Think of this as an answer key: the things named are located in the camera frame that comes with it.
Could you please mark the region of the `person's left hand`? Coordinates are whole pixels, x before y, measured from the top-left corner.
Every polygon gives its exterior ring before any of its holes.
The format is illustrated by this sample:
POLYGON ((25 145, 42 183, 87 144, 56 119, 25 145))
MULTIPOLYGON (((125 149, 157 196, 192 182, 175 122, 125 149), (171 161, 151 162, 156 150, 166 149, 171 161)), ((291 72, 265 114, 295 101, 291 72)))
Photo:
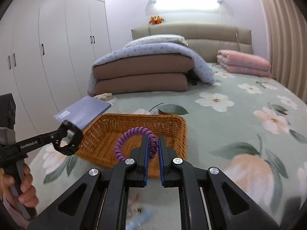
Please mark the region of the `person's left hand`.
POLYGON ((30 173, 30 168, 27 164, 23 165, 24 178, 21 182, 22 194, 18 198, 14 198, 11 194, 10 187, 14 186, 15 180, 12 176, 3 174, 1 178, 1 187, 3 190, 3 196, 6 198, 8 203, 17 209, 17 202, 22 203, 25 207, 35 208, 39 203, 39 199, 36 195, 36 189, 32 185, 33 176, 30 173))

